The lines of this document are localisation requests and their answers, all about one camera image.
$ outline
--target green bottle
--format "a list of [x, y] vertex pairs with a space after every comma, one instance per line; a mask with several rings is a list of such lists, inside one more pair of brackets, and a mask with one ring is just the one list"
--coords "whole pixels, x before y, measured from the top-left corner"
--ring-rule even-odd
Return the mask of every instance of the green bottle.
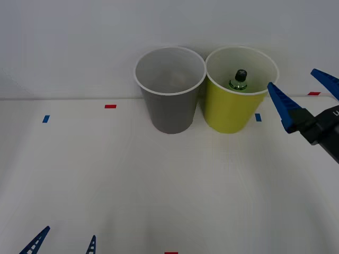
[[235, 78], [228, 82], [227, 88], [236, 92], [245, 93], [247, 88], [246, 76], [246, 70], [238, 70]]

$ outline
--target table surface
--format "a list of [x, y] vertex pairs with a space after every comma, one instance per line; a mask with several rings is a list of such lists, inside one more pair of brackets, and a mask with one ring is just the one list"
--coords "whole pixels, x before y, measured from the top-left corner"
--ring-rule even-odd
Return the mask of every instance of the table surface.
[[97, 254], [338, 253], [338, 164], [285, 133], [270, 98], [256, 112], [220, 134], [197, 107], [168, 135], [142, 99], [1, 101], [1, 253], [47, 225], [39, 254], [85, 253], [94, 234]]

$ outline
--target cup rim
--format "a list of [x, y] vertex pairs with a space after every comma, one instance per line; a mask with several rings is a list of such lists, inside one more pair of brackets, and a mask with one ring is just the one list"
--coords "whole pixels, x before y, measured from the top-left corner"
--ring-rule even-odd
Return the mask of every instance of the cup rim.
[[[225, 47], [222, 47], [222, 48], [219, 48], [219, 49], [216, 49], [215, 51], [213, 51], [211, 54], [208, 55], [208, 57], [206, 58], [206, 68], [207, 68], [207, 63], [208, 61], [210, 60], [210, 58], [218, 53], [219, 51], [221, 50], [225, 50], [225, 49], [231, 49], [231, 48], [235, 48], [235, 49], [239, 49], [239, 48], [243, 48], [243, 49], [249, 49], [249, 50], [253, 50], [261, 55], [263, 55], [264, 57], [268, 58], [274, 65], [275, 67], [275, 70], [276, 70], [276, 78], [275, 78], [275, 81], [273, 82], [274, 84], [277, 83], [277, 81], [279, 80], [279, 77], [280, 77], [280, 72], [279, 72], [279, 68], [278, 66], [276, 65], [276, 63], [273, 61], [273, 59], [271, 57], [269, 57], [268, 55], [266, 55], [265, 53], [257, 50], [257, 49], [254, 49], [254, 48], [251, 48], [251, 47], [247, 47], [247, 46], [225, 46]], [[211, 76], [209, 75], [208, 73], [208, 70], [207, 70], [207, 77], [210, 79], [210, 81], [212, 81], [213, 84], [215, 84], [217, 87], [219, 87], [220, 89], [226, 91], [226, 92], [229, 92], [229, 93], [232, 93], [232, 94], [238, 94], [238, 95], [245, 95], [245, 96], [253, 96], [253, 95], [259, 95], [259, 94], [264, 94], [264, 93], [267, 93], [268, 89], [265, 89], [265, 90], [262, 90], [260, 92], [256, 92], [256, 93], [239, 93], [239, 92], [236, 92], [236, 91], [232, 91], [230, 89], [227, 89], [223, 86], [220, 86], [213, 78], [211, 78]]]
[[[185, 51], [188, 51], [190, 53], [193, 53], [194, 55], [196, 55], [202, 62], [203, 66], [204, 66], [204, 74], [202, 76], [202, 79], [194, 86], [192, 86], [191, 88], [187, 89], [187, 90], [184, 90], [184, 91], [181, 91], [181, 92], [178, 92], [178, 93], [160, 93], [160, 92], [156, 92], [156, 91], [153, 91], [145, 86], [143, 86], [138, 78], [137, 78], [137, 67], [138, 67], [138, 64], [139, 62], [142, 60], [142, 58], [144, 58], [146, 55], [154, 52], [154, 51], [158, 51], [158, 50], [163, 50], [163, 49], [181, 49], [181, 50], [185, 50]], [[134, 67], [134, 71], [133, 71], [133, 75], [134, 75], [134, 80], [137, 82], [137, 84], [144, 90], [152, 93], [152, 94], [157, 94], [157, 95], [164, 95], [164, 96], [173, 96], [173, 95], [181, 95], [181, 94], [185, 94], [185, 93], [188, 93], [194, 89], [196, 89], [197, 87], [199, 87], [201, 85], [201, 83], [204, 81], [205, 77], [206, 77], [206, 74], [207, 74], [207, 68], [206, 68], [206, 63], [204, 61], [204, 59], [198, 54], [196, 53], [195, 51], [191, 50], [191, 49], [188, 49], [188, 48], [184, 48], [184, 47], [178, 47], [178, 46], [165, 46], [165, 47], [160, 47], [160, 48], [157, 48], [157, 49], [154, 49], [154, 50], [150, 50], [148, 52], [146, 52], [145, 54], [143, 54], [137, 61], [137, 64], [135, 65]]]

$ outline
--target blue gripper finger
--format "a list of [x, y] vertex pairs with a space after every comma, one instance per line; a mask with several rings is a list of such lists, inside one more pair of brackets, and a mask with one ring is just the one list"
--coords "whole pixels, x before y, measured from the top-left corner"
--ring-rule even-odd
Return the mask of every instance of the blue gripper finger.
[[280, 115], [281, 123], [284, 126], [284, 129], [288, 133], [293, 132], [292, 127], [294, 122], [289, 114], [289, 110], [297, 110], [301, 107], [292, 99], [290, 99], [290, 97], [288, 97], [282, 91], [280, 91], [279, 88], [277, 88], [274, 83], [269, 82], [267, 88], [271, 95], [274, 106], [276, 107], [276, 110]]
[[339, 100], [339, 79], [317, 69], [313, 69], [311, 75], [325, 86], [337, 100]]

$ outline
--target red tape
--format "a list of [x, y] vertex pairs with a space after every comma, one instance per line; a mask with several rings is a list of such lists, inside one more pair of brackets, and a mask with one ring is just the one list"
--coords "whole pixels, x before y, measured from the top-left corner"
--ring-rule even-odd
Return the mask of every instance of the red tape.
[[308, 95], [315, 95], [315, 96], [317, 96], [317, 95], [319, 95], [321, 92], [309, 92], [309, 94]]
[[117, 108], [116, 104], [105, 105], [105, 108]]

